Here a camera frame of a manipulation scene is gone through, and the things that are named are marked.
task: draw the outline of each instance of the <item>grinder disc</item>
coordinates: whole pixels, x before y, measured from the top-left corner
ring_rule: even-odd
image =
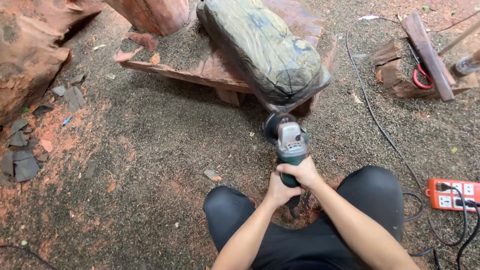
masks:
[[[270,114],[263,124],[265,138],[269,143],[275,145],[278,140],[278,126],[283,123],[296,121],[297,119],[288,113]]]

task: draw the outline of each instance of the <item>red scissor handle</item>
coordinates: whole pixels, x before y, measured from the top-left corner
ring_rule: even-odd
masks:
[[[419,80],[418,80],[418,71],[420,70],[420,73],[425,76],[427,81],[429,82],[429,85],[423,85]],[[432,89],[435,86],[435,83],[433,82],[432,78],[430,75],[428,75],[422,68],[420,64],[417,64],[417,69],[413,71],[413,83],[420,89]]]

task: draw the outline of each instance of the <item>orange power strip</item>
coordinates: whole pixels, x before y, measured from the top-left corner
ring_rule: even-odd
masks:
[[[456,190],[438,191],[437,183],[440,182],[456,187],[462,192],[465,200],[480,202],[480,183],[430,178],[428,180],[428,189],[425,190],[425,194],[430,197],[432,208],[457,211],[463,210],[462,206],[455,205],[455,200],[460,199],[458,192]],[[475,212],[475,208],[467,206],[467,211]]]

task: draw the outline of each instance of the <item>knee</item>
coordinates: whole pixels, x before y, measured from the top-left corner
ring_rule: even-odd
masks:
[[[215,211],[218,207],[225,205],[226,202],[231,201],[234,195],[234,189],[221,185],[212,189],[205,199],[204,212]]]
[[[365,166],[358,170],[362,185],[371,190],[383,192],[402,192],[400,183],[393,173],[379,166]]]

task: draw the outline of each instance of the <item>scissors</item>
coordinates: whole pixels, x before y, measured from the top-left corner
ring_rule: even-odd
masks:
[[[410,47],[410,51],[413,53],[413,57],[415,57],[415,60],[417,61],[417,68],[413,71],[412,76],[413,83],[420,89],[432,89],[435,86],[432,77],[430,77],[430,75],[423,70],[420,58],[410,42],[408,42],[408,46]],[[420,71],[420,73],[427,79],[429,83],[428,85],[424,85],[419,81],[418,71]]]

